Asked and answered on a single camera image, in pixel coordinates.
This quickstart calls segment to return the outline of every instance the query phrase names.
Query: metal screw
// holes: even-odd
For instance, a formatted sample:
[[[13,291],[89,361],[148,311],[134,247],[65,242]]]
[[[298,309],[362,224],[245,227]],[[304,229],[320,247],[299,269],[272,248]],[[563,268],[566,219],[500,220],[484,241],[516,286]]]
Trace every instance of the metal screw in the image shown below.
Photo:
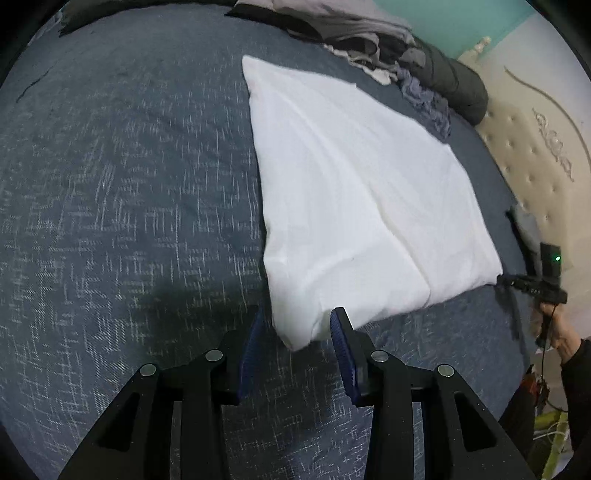
[[[383,363],[388,359],[388,352],[384,352],[383,350],[374,350],[371,354],[371,358],[377,362]]]
[[[142,377],[151,377],[156,373],[156,365],[145,364],[139,369],[139,373]]]
[[[451,377],[456,372],[451,365],[446,364],[439,365],[437,371],[439,372],[439,375],[444,377]]]
[[[220,350],[210,350],[205,354],[205,360],[208,362],[217,362],[221,360],[223,357],[223,353]]]

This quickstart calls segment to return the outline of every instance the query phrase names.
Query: tufted headboard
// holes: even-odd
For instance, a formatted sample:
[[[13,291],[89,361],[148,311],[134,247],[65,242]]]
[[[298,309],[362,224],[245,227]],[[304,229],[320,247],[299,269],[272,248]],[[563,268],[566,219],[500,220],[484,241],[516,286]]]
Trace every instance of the tufted headboard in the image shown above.
[[[504,67],[478,62],[484,38],[459,60],[477,71],[489,105],[476,127],[543,240],[560,245],[567,311],[579,333],[591,335],[591,157],[560,104]]]

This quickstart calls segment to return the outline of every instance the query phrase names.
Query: white pillow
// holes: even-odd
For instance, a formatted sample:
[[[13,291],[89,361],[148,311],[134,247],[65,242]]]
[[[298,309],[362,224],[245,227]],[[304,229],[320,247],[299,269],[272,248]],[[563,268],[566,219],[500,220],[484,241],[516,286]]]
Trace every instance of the white pillow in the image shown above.
[[[501,262],[448,145],[355,85],[245,56],[273,323],[298,350],[495,283]]]

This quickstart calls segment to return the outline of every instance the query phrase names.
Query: blue bedspread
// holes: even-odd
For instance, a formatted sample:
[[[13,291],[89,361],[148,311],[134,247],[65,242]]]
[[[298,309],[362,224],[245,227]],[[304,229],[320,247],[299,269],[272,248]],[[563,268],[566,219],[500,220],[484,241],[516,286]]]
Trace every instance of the blue bedspread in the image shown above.
[[[266,296],[244,54],[418,117],[395,86],[225,11],[169,5],[51,31],[0,89],[0,420],[41,480],[140,365],[188,362]],[[449,143],[501,258],[523,271],[486,147],[455,114]],[[455,365],[497,416],[523,373],[493,287],[367,330],[409,364]],[[233,477],[361,478],[371,409],[345,397],[330,342],[291,355],[268,330],[263,350],[254,393],[225,409]]]

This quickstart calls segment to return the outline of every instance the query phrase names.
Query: blue gripper pad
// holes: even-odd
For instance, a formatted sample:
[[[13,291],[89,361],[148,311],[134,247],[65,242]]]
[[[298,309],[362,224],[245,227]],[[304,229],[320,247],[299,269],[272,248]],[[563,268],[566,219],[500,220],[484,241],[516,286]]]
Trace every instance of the blue gripper pad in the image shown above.
[[[242,350],[242,359],[238,371],[238,398],[241,400],[249,393],[252,380],[256,371],[256,364],[261,349],[260,338],[265,327],[265,312],[258,308],[254,321],[246,337]]]
[[[361,392],[357,385],[356,365],[353,360],[353,353],[347,342],[337,313],[330,312],[330,336],[335,348],[336,359],[339,363],[340,376],[343,379],[345,393],[354,404],[361,398]]]

